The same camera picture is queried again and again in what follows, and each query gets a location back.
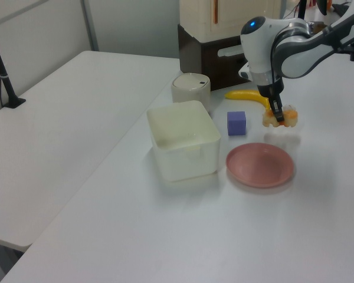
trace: toy banana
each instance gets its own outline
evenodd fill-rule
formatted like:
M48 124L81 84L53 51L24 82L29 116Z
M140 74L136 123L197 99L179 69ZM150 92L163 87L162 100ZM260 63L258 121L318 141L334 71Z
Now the toy banana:
M268 127L270 124L273 127L285 126L294 127L297 123L297 111L293 106L283 107L284 121L278 122L273 112L271 111L269 101L266 97L261 96L257 90L232 90L225 94L225 98L233 100L252 100L261 103L265 107L262 124Z

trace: yellow banana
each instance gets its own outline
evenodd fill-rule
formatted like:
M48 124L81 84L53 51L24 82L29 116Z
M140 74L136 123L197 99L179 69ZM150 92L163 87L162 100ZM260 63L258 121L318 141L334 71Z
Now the yellow banana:
M261 96L257 90L231 90L225 94L225 98L234 100L252 100L261 103L266 110L270 109L269 100Z

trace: white cup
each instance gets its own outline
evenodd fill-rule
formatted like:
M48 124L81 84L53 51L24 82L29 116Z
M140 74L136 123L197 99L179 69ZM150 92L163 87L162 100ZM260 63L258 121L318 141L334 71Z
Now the white cup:
M173 102L200 101L209 112L211 83L209 77L202 74L186 73L172 83Z

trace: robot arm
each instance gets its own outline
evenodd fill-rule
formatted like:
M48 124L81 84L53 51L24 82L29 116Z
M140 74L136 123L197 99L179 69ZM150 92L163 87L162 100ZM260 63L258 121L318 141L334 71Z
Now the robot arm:
M239 74L257 84L260 94L269 99L277 121L283 121L279 96L283 90L282 77L302 77L352 42L354 0L340 20L313 37L307 22L302 19L256 17L241 31L241 44L248 64Z

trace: orange toy object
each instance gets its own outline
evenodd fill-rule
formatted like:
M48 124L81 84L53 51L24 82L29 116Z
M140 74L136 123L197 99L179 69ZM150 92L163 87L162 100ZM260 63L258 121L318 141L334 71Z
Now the orange toy object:
M266 109L263 115L262 125L265 127L268 127L270 124L272 124L273 127L295 127L297 124L297 111L293 106L285 106L283 108L284 121L278 122L273 114L273 111L271 111L271 109Z

